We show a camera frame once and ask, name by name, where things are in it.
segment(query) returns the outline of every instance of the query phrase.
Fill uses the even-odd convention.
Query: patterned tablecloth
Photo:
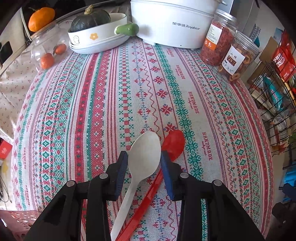
[[[175,129],[186,139],[176,162],[200,180],[222,180],[265,235],[273,199],[271,153],[248,90],[241,81],[223,80],[198,50],[153,47],[139,38],[100,54],[72,53],[36,76],[14,140],[18,209],[42,211],[67,180],[104,172],[145,131],[163,142]],[[140,183],[127,220],[153,179]],[[122,196],[130,181],[127,172]],[[122,196],[108,204],[110,227]],[[180,207],[162,182],[132,240],[175,240]]]

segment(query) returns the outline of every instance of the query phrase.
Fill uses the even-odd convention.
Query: transparent plastic jar
[[[212,66],[221,64],[237,29],[237,19],[217,9],[200,52],[201,60]]]
[[[237,31],[218,71],[229,81],[238,80],[259,53],[253,41]]]
[[[59,64],[72,52],[69,48],[67,31],[59,28],[55,21],[34,33],[32,42],[34,46],[31,51],[31,59],[37,71]]]

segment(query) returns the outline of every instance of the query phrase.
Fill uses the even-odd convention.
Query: spoon
[[[160,141],[155,132],[147,131],[133,143],[128,153],[128,168],[132,179],[110,233],[112,241],[116,240],[124,224],[138,184],[156,171],[160,162],[160,154]]]
[[[184,151],[184,147],[185,147],[185,138],[184,138],[183,132],[180,130],[175,130],[175,131],[170,131],[168,136],[163,141],[163,145],[161,149],[163,151],[166,150],[168,152],[168,155],[171,161],[175,161]],[[152,202],[155,194],[157,193],[157,190],[162,182],[162,179],[163,179],[163,173],[161,170],[159,170],[156,178],[154,179],[154,182],[150,186],[150,189],[148,190],[143,201],[141,202],[141,205],[139,206],[137,211],[134,213],[134,215],[132,216],[129,223],[122,231],[122,233],[117,237],[116,241],[129,240],[129,238],[137,228],[138,224],[140,223],[143,215],[146,213],[148,207],[150,206],[150,203]]]

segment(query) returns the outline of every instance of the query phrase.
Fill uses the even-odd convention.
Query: wire basket
[[[296,144],[290,143],[296,128],[296,99],[289,84],[281,79],[276,69],[274,63],[266,63],[249,88],[262,118],[272,155],[296,148]]]

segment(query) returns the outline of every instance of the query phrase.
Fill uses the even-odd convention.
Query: red spoon
[[[171,161],[175,161],[184,151],[185,138],[183,132],[180,130],[170,131],[168,136],[165,138],[161,150],[166,150]],[[159,170],[154,182],[150,186],[146,196],[144,197],[141,205],[137,211],[132,216],[131,220],[124,228],[122,233],[119,234],[116,241],[127,241],[132,236],[133,232],[140,223],[143,215],[146,213],[148,207],[150,206],[157,190],[162,182],[163,173]]]

